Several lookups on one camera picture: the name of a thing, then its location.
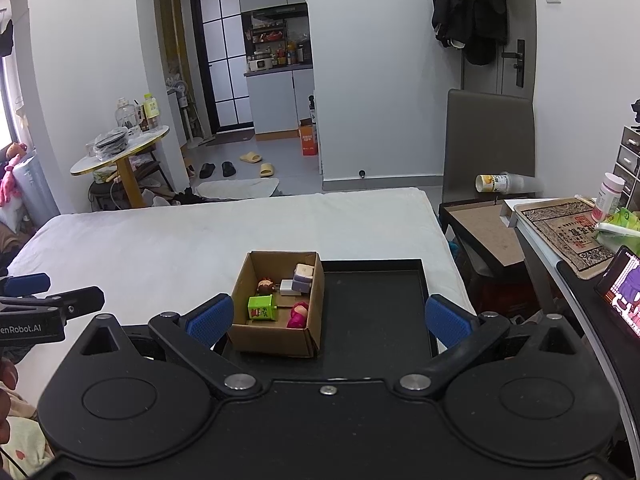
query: phone screen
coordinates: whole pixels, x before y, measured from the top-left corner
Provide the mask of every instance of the phone screen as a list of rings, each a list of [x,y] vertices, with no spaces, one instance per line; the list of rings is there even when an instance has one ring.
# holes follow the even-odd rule
[[[640,337],[640,258],[620,247],[596,291]]]

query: mattress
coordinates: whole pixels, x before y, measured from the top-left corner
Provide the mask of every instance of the mattress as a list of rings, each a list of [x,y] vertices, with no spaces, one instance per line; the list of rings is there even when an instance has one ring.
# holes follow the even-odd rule
[[[48,294],[97,285],[104,312],[145,324],[230,294],[250,251],[317,251],[323,260],[420,258],[429,292],[472,312],[427,196],[384,189],[62,215],[9,267],[46,272]],[[18,366],[18,392],[37,402],[92,316],[71,320],[66,340],[33,348]]]

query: round table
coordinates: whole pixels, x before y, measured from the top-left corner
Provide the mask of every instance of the round table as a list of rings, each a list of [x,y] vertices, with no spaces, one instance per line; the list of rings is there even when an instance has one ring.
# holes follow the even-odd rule
[[[105,158],[104,160],[100,160],[96,156],[84,156],[73,165],[71,168],[71,174],[76,176],[91,173],[92,171],[99,170],[100,168],[104,168],[105,166],[109,166],[115,162],[131,207],[146,207],[144,200],[142,200],[142,193],[138,187],[138,181],[136,181],[136,177],[133,174],[133,168],[131,167],[129,157],[141,152],[152,144],[155,144],[168,132],[168,126],[160,126],[155,130],[143,132],[139,137],[129,139],[129,144],[126,150],[110,156],[110,158]]]

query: hand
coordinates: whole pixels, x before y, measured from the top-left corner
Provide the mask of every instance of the hand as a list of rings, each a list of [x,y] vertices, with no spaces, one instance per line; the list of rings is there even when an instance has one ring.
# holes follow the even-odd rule
[[[9,359],[4,357],[0,361],[0,381],[10,390],[15,390],[18,384],[18,370],[15,369],[14,364]],[[11,436],[9,422],[6,420],[10,409],[11,398],[6,391],[0,388],[0,444],[9,442],[9,437]]]

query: door lock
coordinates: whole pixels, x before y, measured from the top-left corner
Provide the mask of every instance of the door lock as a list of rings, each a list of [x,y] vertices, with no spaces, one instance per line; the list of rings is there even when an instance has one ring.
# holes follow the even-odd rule
[[[516,63],[514,63],[513,67],[517,70],[516,72],[516,86],[520,88],[524,88],[524,55],[525,55],[525,44],[524,40],[518,40],[518,51],[517,52],[503,52],[503,59],[515,59]]]

